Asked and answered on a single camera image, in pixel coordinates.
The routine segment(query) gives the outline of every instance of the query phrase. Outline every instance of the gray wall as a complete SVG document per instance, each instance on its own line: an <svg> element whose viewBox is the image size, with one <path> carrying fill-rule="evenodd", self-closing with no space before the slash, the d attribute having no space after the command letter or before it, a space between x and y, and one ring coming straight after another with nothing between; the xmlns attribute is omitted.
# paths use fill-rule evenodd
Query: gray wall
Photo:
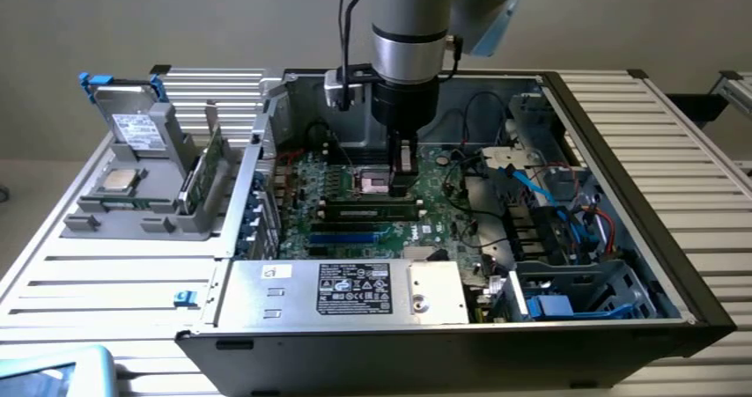
<svg viewBox="0 0 752 397"><path fill-rule="evenodd" d="M357 9L354 62L370 53L369 4ZM521 4L497 56L464 67L643 68L664 90L687 91L705 91L720 69L752 69L751 0ZM0 158L88 156L104 128L75 82L82 70L334 67L335 14L337 0L0 0ZM739 126L749 130L724 121L716 135Z"/></svg>

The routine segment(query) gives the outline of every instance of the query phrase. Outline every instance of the motherboard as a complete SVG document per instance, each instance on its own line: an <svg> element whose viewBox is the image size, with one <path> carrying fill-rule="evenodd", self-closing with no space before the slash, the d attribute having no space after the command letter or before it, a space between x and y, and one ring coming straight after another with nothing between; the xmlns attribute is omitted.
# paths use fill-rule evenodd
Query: motherboard
<svg viewBox="0 0 752 397"><path fill-rule="evenodd" d="M472 283L482 259L473 221L445 197L445 183L461 188L460 171L452 169L453 158L461 157L457 150L421 147L416 184L408 196L390 197L387 165L354 165L347 154L335 161L345 164L330 163L326 152L282 155L275 176L285 225L279 259L434 256L457 261ZM457 191L453 202L469 208L466 191Z"/></svg>

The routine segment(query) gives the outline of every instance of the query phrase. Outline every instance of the warning label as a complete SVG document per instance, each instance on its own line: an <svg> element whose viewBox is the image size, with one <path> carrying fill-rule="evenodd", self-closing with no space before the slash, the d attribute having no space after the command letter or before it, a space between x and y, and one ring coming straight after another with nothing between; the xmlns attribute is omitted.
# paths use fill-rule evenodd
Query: warning label
<svg viewBox="0 0 752 397"><path fill-rule="evenodd" d="M392 313L387 263L322 263L317 310L322 315Z"/></svg>
<svg viewBox="0 0 752 397"><path fill-rule="evenodd" d="M160 131L147 114L112 114L128 146L135 151L164 151Z"/></svg>

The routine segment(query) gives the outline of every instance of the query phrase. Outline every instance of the green circuit board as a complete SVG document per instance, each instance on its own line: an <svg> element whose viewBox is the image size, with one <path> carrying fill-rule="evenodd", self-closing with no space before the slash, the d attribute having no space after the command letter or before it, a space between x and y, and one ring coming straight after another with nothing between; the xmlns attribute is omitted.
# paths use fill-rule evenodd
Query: green circuit board
<svg viewBox="0 0 752 397"><path fill-rule="evenodd" d="M353 172L387 170L383 165L329 165L323 156L310 152L301 156L285 170L278 170L278 206L281 207L282 223L285 226L279 246L279 259L398 259L405 257L405 249L424 252L430 247L444 249L449 258L458 262L464 277L473 276L474 265L481 261L481 253L476 248L462 243L457 235L452 234L452 224L457 231L468 226L470 217L453 208L442 194L442 183L452 164L440 166L436 159L449 158L449 152L438 146L425 146L418 150L420 176L404 199L394 201L422 201L420 206L422 216L417 221L383 222L377 224L375 240L373 243L311 244L310 237L317 234L313 225L322 222L318 215L319 199L325 196L333 201L369 202L383 201L386 195L362 193ZM458 184L460 173L453 171L449 182ZM468 201L457 203L468 207ZM477 244L476 238L465 238L468 244Z"/></svg>

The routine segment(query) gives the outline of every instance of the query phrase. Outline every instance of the robotic arm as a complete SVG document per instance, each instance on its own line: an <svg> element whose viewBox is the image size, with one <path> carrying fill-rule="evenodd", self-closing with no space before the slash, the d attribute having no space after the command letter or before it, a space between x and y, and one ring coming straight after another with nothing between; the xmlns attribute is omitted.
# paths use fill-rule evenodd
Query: robotic arm
<svg viewBox="0 0 752 397"><path fill-rule="evenodd" d="M357 66L369 75L354 76L353 67L331 70L327 102L347 110L350 97L362 96L363 84L371 84L371 115L386 126L389 193L405 196L418 174L417 130L434 119L445 51L454 49L454 74L464 42L468 49L481 43L488 49L493 42L493 52L513 11L509 0L373 1L375 56L370 67Z"/></svg>

